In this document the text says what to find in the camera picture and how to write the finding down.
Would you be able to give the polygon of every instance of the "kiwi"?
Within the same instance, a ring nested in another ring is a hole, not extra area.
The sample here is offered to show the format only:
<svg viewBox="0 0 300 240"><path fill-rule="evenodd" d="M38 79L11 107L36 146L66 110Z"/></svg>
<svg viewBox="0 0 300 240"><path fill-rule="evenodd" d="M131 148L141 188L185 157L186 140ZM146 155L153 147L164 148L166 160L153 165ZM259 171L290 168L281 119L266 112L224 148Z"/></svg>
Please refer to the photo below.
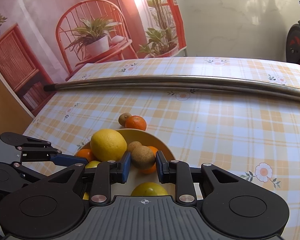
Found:
<svg viewBox="0 0 300 240"><path fill-rule="evenodd" d="M140 170L151 168L155 163L155 157L147 146L136 147L131 153L132 164Z"/></svg>
<svg viewBox="0 0 300 240"><path fill-rule="evenodd" d="M125 126L126 120L131 116L130 113L123 113L119 116L118 122L120 125Z"/></svg>
<svg viewBox="0 0 300 240"><path fill-rule="evenodd" d="M142 146L142 144L137 141L129 143L129 145L127 147L127 151L132 153L135 148L140 147L140 146Z"/></svg>

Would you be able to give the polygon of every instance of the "tablecloth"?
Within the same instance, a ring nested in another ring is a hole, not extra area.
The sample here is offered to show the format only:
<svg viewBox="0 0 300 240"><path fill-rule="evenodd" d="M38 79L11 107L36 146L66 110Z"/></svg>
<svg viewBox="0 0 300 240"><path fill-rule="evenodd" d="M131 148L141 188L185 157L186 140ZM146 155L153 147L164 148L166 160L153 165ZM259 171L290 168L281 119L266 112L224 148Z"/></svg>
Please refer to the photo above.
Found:
<svg viewBox="0 0 300 240"><path fill-rule="evenodd" d="M179 57L88 64L71 81L129 75L235 77L300 88L296 64L238 58ZM147 121L147 132L178 160L213 163L285 199L285 239L300 239L300 103L198 89L86 90L56 93L24 133L74 155L102 128L119 129L124 112ZM52 163L26 166L49 175Z"/></svg>

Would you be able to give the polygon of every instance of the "white flower pot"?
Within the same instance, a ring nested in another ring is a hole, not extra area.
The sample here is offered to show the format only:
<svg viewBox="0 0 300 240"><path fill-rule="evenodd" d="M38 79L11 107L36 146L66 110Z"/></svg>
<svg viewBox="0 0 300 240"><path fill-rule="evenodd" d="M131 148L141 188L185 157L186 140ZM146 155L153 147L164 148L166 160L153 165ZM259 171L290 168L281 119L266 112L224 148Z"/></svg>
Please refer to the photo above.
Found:
<svg viewBox="0 0 300 240"><path fill-rule="evenodd" d="M86 50L91 56L97 56L107 50L109 50L108 37L104 36L100 40L95 41L89 45L86 45Z"/></svg>

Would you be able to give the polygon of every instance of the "beige bowl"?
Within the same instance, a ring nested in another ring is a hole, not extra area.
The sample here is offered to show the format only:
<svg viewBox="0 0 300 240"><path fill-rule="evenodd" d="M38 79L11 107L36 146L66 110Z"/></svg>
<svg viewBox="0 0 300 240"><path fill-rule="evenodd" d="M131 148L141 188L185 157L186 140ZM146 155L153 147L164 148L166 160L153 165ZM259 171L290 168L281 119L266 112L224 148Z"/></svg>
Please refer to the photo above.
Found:
<svg viewBox="0 0 300 240"><path fill-rule="evenodd" d="M117 131L123 136L127 144L133 141L138 141L144 146L153 146L156 147L159 151L162 151L167 161L175 159L168 146L159 138L150 133L137 129L118 129ZM84 145L82 149L90 149L90 142ZM131 165L128 181L125 184L116 183L111 185L111 196L112 198L115 195L130 196L133 189L143 182L158 183L166 189L169 195L172 195L173 197L175 195L174 184L161 184L158 180L158 175L156 172L153 172L151 174L143 174L139 172L138 169L136 169L133 165Z"/></svg>

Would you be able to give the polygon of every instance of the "metal screw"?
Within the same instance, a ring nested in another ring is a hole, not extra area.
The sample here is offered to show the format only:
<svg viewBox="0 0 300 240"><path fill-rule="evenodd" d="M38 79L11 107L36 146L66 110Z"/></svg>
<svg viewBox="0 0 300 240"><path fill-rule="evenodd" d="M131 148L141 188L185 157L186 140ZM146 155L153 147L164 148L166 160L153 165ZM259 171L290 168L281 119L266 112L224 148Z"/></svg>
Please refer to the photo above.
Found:
<svg viewBox="0 0 300 240"><path fill-rule="evenodd" d="M105 195L94 195L91 197L91 200L96 203L102 203L107 200Z"/></svg>
<svg viewBox="0 0 300 240"><path fill-rule="evenodd" d="M188 194L181 195L179 197L179 200L182 202L185 202L185 203L190 203L190 202L194 201L194 196L188 195Z"/></svg>

